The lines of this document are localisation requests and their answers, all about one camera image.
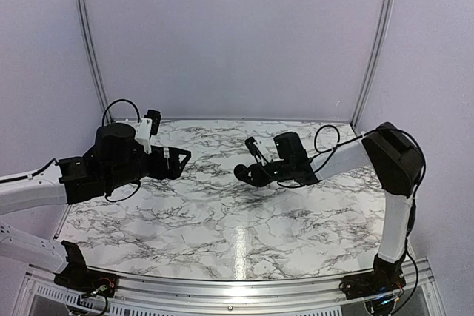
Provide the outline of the black round charging case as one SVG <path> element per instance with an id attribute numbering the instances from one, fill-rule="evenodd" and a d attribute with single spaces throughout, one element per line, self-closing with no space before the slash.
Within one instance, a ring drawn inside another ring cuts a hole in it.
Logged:
<path id="1" fill-rule="evenodd" d="M 253 168 L 247 167 L 243 164 L 238 164 L 233 170 L 234 176 L 242 182 L 251 184 L 253 182 Z"/>

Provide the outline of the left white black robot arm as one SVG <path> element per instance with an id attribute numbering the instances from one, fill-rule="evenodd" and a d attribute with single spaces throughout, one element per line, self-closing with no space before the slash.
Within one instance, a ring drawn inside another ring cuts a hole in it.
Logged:
<path id="1" fill-rule="evenodd" d="M 126 123 L 99 127 L 94 145 L 83 156 L 53 159 L 34 172 L 1 178 L 1 213 L 109 198 L 115 189 L 140 184 L 142 178 L 179 178 L 190 151 L 152 145 L 156 133 L 150 119 L 136 127 Z M 43 239 L 1 223 L 1 256 L 64 274 L 78 290 L 93 285 L 93 273 L 80 248 L 68 241 Z"/>

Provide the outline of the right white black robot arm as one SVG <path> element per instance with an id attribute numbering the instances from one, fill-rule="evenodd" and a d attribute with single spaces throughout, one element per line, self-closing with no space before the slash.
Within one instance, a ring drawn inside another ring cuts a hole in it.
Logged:
<path id="1" fill-rule="evenodd" d="M 407 254 L 407 239 L 415 220 L 415 196 L 426 174 L 426 159 L 408 132 L 385 122 L 373 130 L 310 157 L 299 135 L 286 132 L 274 139 L 278 159 L 269 160 L 254 138 L 245 145 L 255 162 L 235 166 L 234 176 L 254 187 L 293 181 L 294 188 L 311 186 L 329 178 L 372 167 L 384 190 L 385 217 L 381 245 L 367 276 L 367 286 L 383 292 L 395 281 Z"/>

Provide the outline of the left corner aluminium post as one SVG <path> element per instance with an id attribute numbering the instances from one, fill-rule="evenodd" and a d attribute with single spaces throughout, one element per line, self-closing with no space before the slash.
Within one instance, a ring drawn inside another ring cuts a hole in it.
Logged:
<path id="1" fill-rule="evenodd" d="M 104 80 L 99 65 L 99 59 L 96 54 L 92 28 L 90 25 L 90 17 L 87 9 L 87 0 L 76 0 L 76 7 L 79 15 L 81 37 L 84 42 L 84 49 L 87 57 L 87 62 L 90 68 L 90 74 L 92 76 L 93 87 L 96 91 L 96 97 L 101 112 L 105 114 L 104 122 L 110 123 L 112 120 L 112 116 L 110 114 L 110 110 L 106 110 L 110 101 L 107 97 L 107 91 L 105 89 Z"/>

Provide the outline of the corner aluminium post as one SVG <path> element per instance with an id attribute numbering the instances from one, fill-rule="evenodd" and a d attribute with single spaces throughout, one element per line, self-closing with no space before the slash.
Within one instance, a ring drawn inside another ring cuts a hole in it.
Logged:
<path id="1" fill-rule="evenodd" d="M 84 42 L 84 49 L 87 57 L 87 62 L 90 68 L 90 74 L 92 76 L 93 87 L 96 91 L 96 97 L 101 112 L 105 114 L 104 122 L 110 123 L 112 120 L 112 116 L 110 114 L 110 110 L 106 110 L 110 101 L 107 97 L 107 91 L 105 89 L 104 80 L 99 65 L 99 59 L 96 54 L 92 28 L 90 25 L 90 17 L 87 9 L 87 0 L 76 0 L 76 7 L 79 15 L 81 37 Z"/>
<path id="2" fill-rule="evenodd" d="M 378 21 L 375 29 L 375 36 L 373 39 L 373 45 L 371 47 L 370 56 L 367 61 L 367 66 L 364 72 L 364 77 L 359 91 L 355 108 L 350 120 L 350 126 L 357 130 L 357 127 L 361 121 L 364 109 L 367 105 L 370 90 L 375 79 L 375 72 L 378 66 L 378 60 L 381 55 L 381 51 L 386 38 L 387 30 L 390 23 L 390 16 L 393 8 L 394 0 L 382 0 L 381 8 L 378 15 Z"/>

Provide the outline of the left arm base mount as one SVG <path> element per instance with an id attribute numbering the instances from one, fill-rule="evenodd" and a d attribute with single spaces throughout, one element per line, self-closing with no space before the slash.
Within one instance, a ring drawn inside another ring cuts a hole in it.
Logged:
<path id="1" fill-rule="evenodd" d="M 114 296 L 119 281 L 118 275 L 90 269 L 77 244 L 62 241 L 61 245 L 65 248 L 67 264 L 61 272 L 55 273 L 54 283 L 56 285 L 80 291 L 87 295 L 91 295 L 94 290 L 106 286 L 106 289 L 100 291 L 99 294 L 105 297 Z"/>

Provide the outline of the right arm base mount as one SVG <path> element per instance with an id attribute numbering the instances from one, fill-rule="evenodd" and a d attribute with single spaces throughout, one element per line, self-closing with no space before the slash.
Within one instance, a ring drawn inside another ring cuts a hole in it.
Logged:
<path id="1" fill-rule="evenodd" d="M 371 271 L 344 276 L 339 289 L 348 300 L 401 290 L 407 285 L 401 268 L 405 257 L 391 263 L 376 255 Z"/>

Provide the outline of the aluminium front rail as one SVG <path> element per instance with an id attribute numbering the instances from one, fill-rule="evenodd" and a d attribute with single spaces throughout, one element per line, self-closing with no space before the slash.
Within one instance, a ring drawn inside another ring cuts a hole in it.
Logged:
<path id="1" fill-rule="evenodd" d="M 407 285 L 349 300 L 341 275 L 270 281 L 180 280 L 118 274 L 108 315 L 368 315 L 397 295 L 400 315 L 444 315 L 427 260 L 403 266 Z"/>

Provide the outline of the right corner aluminium post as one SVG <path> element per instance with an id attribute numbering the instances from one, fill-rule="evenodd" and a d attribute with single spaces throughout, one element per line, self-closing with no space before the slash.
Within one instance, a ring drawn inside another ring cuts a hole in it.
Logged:
<path id="1" fill-rule="evenodd" d="M 381 51 L 386 38 L 387 30 L 390 23 L 390 16 L 393 8 L 394 0 L 382 0 L 381 8 L 378 15 L 378 21 L 375 29 L 375 36 L 373 39 L 373 45 L 371 47 L 370 56 L 367 61 L 367 66 L 364 72 L 364 77 L 359 91 L 355 108 L 350 120 L 350 126 L 357 130 L 357 127 L 361 121 L 364 109 L 367 105 L 370 90 L 375 79 L 375 72 L 378 66 L 378 60 L 381 55 Z"/>

